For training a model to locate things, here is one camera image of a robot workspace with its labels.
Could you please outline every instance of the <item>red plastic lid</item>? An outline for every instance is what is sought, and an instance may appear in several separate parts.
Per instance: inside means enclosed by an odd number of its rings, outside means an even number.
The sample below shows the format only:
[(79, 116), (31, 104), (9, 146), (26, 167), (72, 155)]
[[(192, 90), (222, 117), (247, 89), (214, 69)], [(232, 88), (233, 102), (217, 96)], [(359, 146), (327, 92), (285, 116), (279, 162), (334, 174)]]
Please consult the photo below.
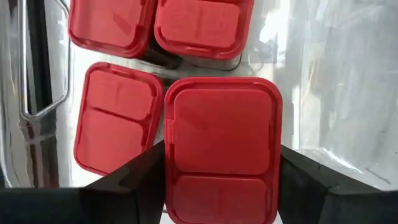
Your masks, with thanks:
[(85, 78), (75, 141), (82, 168), (105, 175), (151, 147), (164, 90), (153, 75), (96, 63)]
[(232, 59), (246, 44), (253, 0), (161, 0), (155, 37), (169, 52)]
[(148, 46), (156, 0), (72, 0), (68, 32), (80, 47), (126, 58)]
[(282, 97), (262, 78), (186, 78), (165, 100), (166, 206), (175, 223), (272, 223)]

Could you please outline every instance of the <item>divided container lid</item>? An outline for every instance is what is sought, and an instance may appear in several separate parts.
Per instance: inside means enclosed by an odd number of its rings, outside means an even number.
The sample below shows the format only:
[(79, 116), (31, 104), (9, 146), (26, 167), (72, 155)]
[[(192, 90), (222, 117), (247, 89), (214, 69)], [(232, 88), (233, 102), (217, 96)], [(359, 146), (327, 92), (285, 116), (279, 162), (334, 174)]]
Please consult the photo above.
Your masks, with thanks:
[(163, 86), (150, 73), (109, 63), (92, 65), (80, 105), (77, 163), (105, 175), (151, 147), (163, 100)]
[(76, 45), (125, 58), (149, 44), (156, 0), (72, 0), (68, 32)]
[(175, 223), (272, 223), (282, 97), (262, 78), (186, 78), (165, 98), (166, 206)]
[(232, 59), (246, 44), (254, 0), (160, 0), (155, 38), (169, 52)]

